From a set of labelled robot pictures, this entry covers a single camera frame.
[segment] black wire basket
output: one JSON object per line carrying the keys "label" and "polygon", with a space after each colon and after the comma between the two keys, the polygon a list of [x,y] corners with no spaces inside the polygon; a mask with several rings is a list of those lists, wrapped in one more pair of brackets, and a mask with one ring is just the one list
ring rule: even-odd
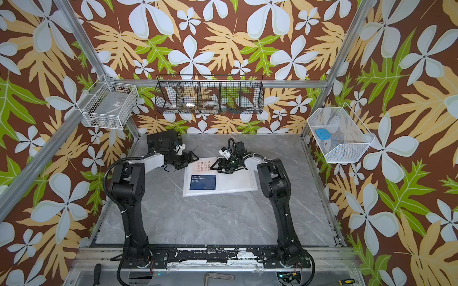
{"label": "black wire basket", "polygon": [[160,113],[262,113],[262,76],[211,77],[211,80],[183,80],[178,76],[158,75],[154,90],[157,110]]}

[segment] blue object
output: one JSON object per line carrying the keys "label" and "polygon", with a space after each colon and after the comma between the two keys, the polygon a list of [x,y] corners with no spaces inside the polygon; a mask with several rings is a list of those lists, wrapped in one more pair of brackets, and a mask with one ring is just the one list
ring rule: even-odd
{"label": "blue object", "polygon": [[216,175],[192,175],[190,190],[216,189]]}
{"label": "blue object", "polygon": [[315,130],[315,133],[318,136],[318,138],[320,138],[320,140],[328,140],[329,138],[331,138],[331,133],[329,133],[329,131],[323,128]]}

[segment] white arm segment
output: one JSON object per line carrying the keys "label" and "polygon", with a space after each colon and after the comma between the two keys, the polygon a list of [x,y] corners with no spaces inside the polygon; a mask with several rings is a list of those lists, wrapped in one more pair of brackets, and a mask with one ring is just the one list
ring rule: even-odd
{"label": "white arm segment", "polygon": [[261,163],[265,163],[261,158],[249,157],[245,160],[245,167],[247,167],[248,169],[253,169],[257,172],[257,166]]}
{"label": "white arm segment", "polygon": [[132,160],[129,163],[143,163],[145,164],[145,174],[156,169],[162,167],[164,165],[164,155],[162,154],[155,154],[151,157],[142,159],[142,160]]}

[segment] small item in basket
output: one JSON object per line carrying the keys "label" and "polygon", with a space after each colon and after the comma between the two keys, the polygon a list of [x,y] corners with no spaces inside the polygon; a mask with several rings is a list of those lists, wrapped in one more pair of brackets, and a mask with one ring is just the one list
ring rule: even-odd
{"label": "small item in basket", "polygon": [[129,94],[109,92],[94,113],[118,116]]}
{"label": "small item in basket", "polygon": [[315,130],[315,132],[318,138],[320,138],[320,140],[328,140],[332,136],[331,133],[329,133],[329,131],[327,131],[324,128],[317,129]]}

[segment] black handle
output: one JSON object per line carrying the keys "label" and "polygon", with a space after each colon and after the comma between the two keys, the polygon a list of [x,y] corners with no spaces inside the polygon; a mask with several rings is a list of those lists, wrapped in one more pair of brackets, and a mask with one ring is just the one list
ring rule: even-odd
{"label": "black handle", "polygon": [[94,285],[100,284],[100,273],[102,273],[102,265],[99,263],[94,267]]}

